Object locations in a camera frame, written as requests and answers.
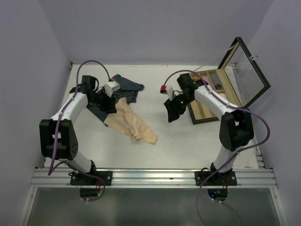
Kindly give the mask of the beige underwear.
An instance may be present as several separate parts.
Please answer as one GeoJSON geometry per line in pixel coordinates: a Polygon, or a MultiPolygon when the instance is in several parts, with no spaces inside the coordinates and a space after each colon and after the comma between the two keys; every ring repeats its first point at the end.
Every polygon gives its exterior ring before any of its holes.
{"type": "Polygon", "coordinates": [[[115,107],[117,112],[108,114],[104,124],[123,135],[133,137],[134,141],[155,145],[158,140],[157,134],[133,112],[125,97],[119,99],[115,107]]]}

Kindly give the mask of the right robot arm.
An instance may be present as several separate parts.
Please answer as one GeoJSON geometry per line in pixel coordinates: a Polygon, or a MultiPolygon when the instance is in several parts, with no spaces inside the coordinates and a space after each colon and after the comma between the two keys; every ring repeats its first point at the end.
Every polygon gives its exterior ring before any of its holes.
{"type": "Polygon", "coordinates": [[[220,185],[226,180],[226,173],[232,171],[239,150],[254,137],[251,114],[247,108],[240,108],[221,97],[203,78],[195,81],[189,74],[182,74],[177,82],[181,91],[166,84],[160,88],[160,93],[168,96],[164,103],[168,122],[179,119],[193,101],[203,103],[220,121],[221,149],[209,174],[210,181],[220,185]]]}

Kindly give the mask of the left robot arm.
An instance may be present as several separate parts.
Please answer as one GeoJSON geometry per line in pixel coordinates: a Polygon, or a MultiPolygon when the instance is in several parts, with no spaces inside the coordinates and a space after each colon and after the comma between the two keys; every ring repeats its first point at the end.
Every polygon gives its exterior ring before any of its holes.
{"type": "Polygon", "coordinates": [[[81,179],[87,185],[94,184],[98,174],[94,162],[80,152],[73,125],[88,105],[95,105],[107,114],[116,113],[113,93],[120,88],[116,81],[106,82],[101,89],[97,85],[96,77],[82,76],[81,83],[70,90],[61,109],[39,124],[41,154],[51,159],[49,172],[52,173],[57,167],[55,161],[66,163],[71,169],[82,173],[81,179]]]}

